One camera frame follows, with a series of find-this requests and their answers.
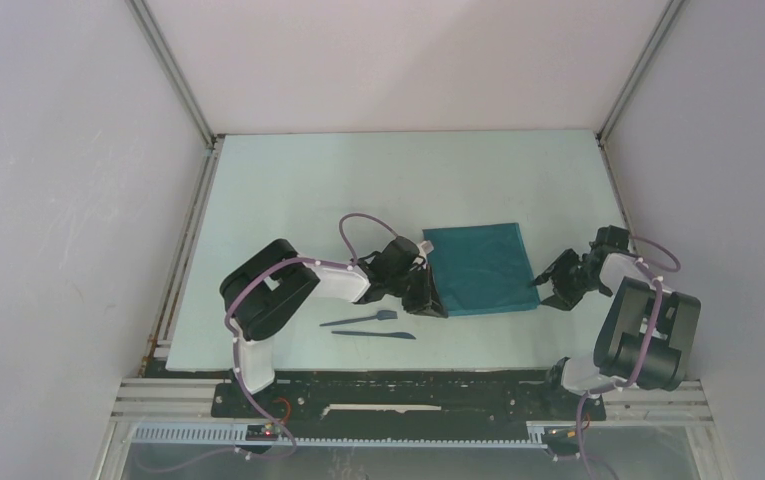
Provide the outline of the teal cloth napkin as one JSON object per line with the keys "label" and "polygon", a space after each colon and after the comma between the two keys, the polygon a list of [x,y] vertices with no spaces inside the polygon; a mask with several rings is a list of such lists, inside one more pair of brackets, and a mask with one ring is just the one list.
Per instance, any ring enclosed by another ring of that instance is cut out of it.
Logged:
{"label": "teal cloth napkin", "polygon": [[429,264],[449,315],[536,309],[540,295],[517,223],[425,229]]}

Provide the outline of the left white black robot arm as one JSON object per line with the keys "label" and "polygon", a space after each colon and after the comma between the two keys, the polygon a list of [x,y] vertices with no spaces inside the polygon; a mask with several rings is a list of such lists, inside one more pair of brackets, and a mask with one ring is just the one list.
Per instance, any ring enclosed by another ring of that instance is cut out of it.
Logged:
{"label": "left white black robot arm", "polygon": [[232,271],[221,282],[219,294],[240,384],[236,404],[250,416],[270,411],[275,336],[310,298],[364,305],[391,296],[408,314],[448,317],[426,245],[397,236],[384,249],[344,264],[304,257],[288,240],[277,239]]}

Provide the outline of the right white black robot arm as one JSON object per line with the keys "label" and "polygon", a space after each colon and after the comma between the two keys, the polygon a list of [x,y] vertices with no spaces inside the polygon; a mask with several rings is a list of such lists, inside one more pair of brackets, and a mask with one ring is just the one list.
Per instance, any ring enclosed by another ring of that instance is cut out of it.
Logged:
{"label": "right white black robot arm", "polygon": [[678,272],[679,260],[648,260],[631,252],[633,239],[624,228],[601,227],[588,252],[563,251],[532,282],[549,284],[542,305],[564,312],[591,292],[612,301],[592,352],[564,357],[548,371],[539,402],[551,417],[568,416],[580,396],[632,386],[673,391],[686,377],[701,301],[665,284],[663,275]]}

